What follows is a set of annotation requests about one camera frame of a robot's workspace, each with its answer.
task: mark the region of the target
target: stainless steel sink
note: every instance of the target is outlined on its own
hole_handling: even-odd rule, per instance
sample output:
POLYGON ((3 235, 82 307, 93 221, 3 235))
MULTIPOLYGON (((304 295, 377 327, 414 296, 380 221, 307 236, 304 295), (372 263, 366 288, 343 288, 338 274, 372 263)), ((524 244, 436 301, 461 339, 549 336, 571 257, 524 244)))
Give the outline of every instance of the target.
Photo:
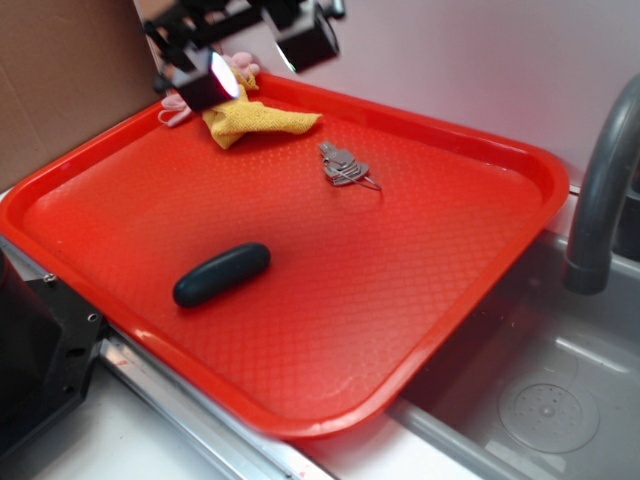
POLYGON ((565 246, 545 232, 391 409, 485 478, 640 476, 639 264, 580 296, 565 246))

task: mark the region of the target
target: sink drain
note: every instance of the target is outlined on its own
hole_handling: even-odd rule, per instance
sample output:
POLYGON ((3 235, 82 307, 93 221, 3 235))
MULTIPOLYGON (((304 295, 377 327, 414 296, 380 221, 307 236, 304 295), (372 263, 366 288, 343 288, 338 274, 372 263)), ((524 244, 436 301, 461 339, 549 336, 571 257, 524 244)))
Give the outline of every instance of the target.
POLYGON ((571 379, 534 374, 509 383, 500 395, 500 420, 521 444, 545 453, 584 446, 598 430, 593 397, 571 379))

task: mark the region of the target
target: faucet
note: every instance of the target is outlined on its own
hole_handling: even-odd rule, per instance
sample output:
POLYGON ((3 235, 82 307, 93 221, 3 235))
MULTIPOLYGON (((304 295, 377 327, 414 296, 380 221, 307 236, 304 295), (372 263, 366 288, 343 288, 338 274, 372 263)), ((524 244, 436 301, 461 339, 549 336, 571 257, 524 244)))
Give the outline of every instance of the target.
POLYGON ((639 159, 640 74, 611 108, 587 168, 562 271, 570 291, 603 291, 612 251, 640 260, 639 159))

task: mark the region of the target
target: key ring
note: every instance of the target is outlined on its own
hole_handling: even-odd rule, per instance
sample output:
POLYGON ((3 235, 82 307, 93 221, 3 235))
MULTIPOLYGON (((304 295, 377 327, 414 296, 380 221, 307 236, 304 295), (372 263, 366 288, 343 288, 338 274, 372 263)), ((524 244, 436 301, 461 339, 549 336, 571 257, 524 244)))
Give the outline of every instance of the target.
POLYGON ((382 191, 382 186, 367 175, 369 165, 356 161, 349 150, 338 149, 330 142, 322 142, 318 147, 323 154, 324 173, 334 187, 355 183, 371 190, 382 191))

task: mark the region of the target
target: yellow cloth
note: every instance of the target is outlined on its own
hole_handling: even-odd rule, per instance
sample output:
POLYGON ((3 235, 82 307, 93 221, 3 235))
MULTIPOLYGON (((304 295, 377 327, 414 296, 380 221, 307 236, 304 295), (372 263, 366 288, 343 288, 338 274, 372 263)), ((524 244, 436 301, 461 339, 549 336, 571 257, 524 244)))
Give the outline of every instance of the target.
POLYGON ((265 107, 261 102, 250 102, 247 90, 258 90, 255 77, 245 79, 238 72, 240 97, 207 110, 202 118, 213 139, 225 150, 247 132, 288 132, 301 134, 309 130, 321 117, 317 113, 285 112, 265 107))

